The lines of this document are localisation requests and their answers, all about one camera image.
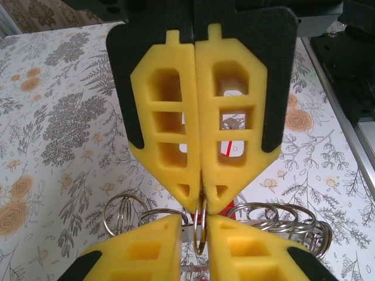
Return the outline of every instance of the yellow foam block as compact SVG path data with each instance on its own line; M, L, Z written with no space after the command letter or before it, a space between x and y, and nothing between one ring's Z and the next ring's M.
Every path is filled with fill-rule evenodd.
M166 43L153 45L131 74L145 142L131 151L190 212L200 189L195 80L194 45L180 44L178 30L167 31Z
M169 215L96 244L102 256L84 281L176 281L180 276L180 215Z
M209 214L217 214L279 155L262 151L267 68L237 39L222 39L220 24L195 43L200 161ZM224 96L228 90L242 93ZM222 130L222 115L246 114L244 129ZM244 141L244 153L225 157L220 142Z
M211 281L309 281L287 249L302 245L219 215L207 218Z

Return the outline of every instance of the black rubber pad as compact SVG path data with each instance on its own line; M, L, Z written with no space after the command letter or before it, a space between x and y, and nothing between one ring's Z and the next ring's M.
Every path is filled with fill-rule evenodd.
M57 281L83 281L100 259L101 255L102 253L100 251L93 251L84 256L80 256Z
M223 38L237 38L268 69L262 150L282 142L297 21L286 7L236 11L236 0L195 0L195 41L207 40L210 23L221 23Z
M338 281L311 253L294 247L288 253L310 281Z
M167 30L180 30L181 43L194 42L193 4L192 0L153 0L146 5L130 2L128 5L133 11L129 11L129 23L115 26L109 32L107 51L127 137L136 148L143 149L130 74L152 45L165 43Z

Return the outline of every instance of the floral patterned background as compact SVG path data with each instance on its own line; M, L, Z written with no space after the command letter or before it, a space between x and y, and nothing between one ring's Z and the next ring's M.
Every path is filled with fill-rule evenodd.
M0 0L0 5L23 33L102 22L90 11L75 11L61 0Z
M105 50L113 25L12 36L0 45L2 281L57 280L107 238L101 216L116 194L182 209L128 149ZM242 118L224 124L240 128ZM333 228L323 263L339 280L374 280L375 203L300 41L285 126L279 159L235 204L308 207ZM137 225L141 210L133 209ZM182 259L205 263L207 256L196 261L184 244Z

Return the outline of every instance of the orange flower print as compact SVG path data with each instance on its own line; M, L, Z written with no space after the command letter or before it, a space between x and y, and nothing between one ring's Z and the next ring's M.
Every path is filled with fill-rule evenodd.
M99 143L103 140L103 137L101 136L101 133L96 133L92 140L96 145L99 145Z
M8 163L8 165L6 166L6 169L10 169L11 172L13 172L17 166L19 166L21 164L21 161L20 160L12 160Z
M32 97L31 98L31 103L34 103L35 101L38 101L38 100L40 100L42 98L42 96L41 95L35 95L34 97Z
M34 261L37 261L40 266L43 266L43 260L46 259L48 256L48 252L46 250L40 250L40 247L37 247L37 257L33 258L30 263L33 263Z
M261 183L260 185L263 186L263 187L268 188L268 189L271 190L273 193L275 193L275 191L273 190L273 188L277 186L277 183L276 183L275 180L266 179L266 180L264 181L264 183L263 183L263 184Z
M155 190L156 192L152 193L152 195L155 195L156 193L159 193L159 196L161 198L163 198L163 194L162 194L162 191L164 190L164 186L162 186L160 183L158 183L157 185L155 185Z
M289 94L288 109L295 108L296 105L297 105L297 97L293 94Z
M126 179L126 177L124 177L123 175L120 175L118 177L117 181L121 184L125 179Z
M69 185L71 185L72 180L70 178L70 175L63 174L61 176L61 180L59 180L59 183L61 184L60 194L63 194L64 189L67 190Z
M15 81L19 80L20 78L21 78L21 75L16 74L16 75L13 75L13 76L11 77L11 81L15 82Z
M91 157L93 157L93 154L94 152L92 150L85 150L83 153L82 153L82 157L81 158L84 158L84 161L83 163L86 162L86 160L90 160L91 162L93 161L93 159Z
M25 82L23 82L21 84L21 91L23 92L31 92L33 90L35 90L40 84L40 79L35 77L35 78L30 78L28 80L26 80Z
M0 235L5 239L13 235L28 217L28 208L25 203L11 202L0 208Z
M112 191L114 188L113 183L106 183L103 187L99 187L101 190L104 190L105 193L109 196L110 194L108 193L109 191Z
M341 194L340 191L337 189L337 186L340 185L340 183L335 182L332 179L327 180L326 184L328 185L327 191L330 191L333 189L336 193Z
M38 76L41 71L42 70L40 69L40 67L34 67L34 68L32 68L28 71L27 76L29 78L34 78L34 77Z
M285 126L295 132L303 132L313 127L311 116L303 110L289 111L286 115Z
M76 83L69 83L68 86L66 86L67 89L72 88Z
M12 197L22 198L27 195L29 190L31 189L32 181L31 178L28 176L20 177L18 181L16 181L12 185L11 194Z
M278 171L277 172L277 177L282 177L283 180L285 180L285 176L287 175L288 172L284 171Z

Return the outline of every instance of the red object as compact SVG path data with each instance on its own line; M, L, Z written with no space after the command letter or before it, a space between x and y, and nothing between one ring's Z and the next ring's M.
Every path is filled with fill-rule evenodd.
M230 154L230 149L232 148L232 141L230 140L229 143L228 143L228 147L227 147L227 153L222 153L222 155L224 155L225 157L229 157L229 154Z

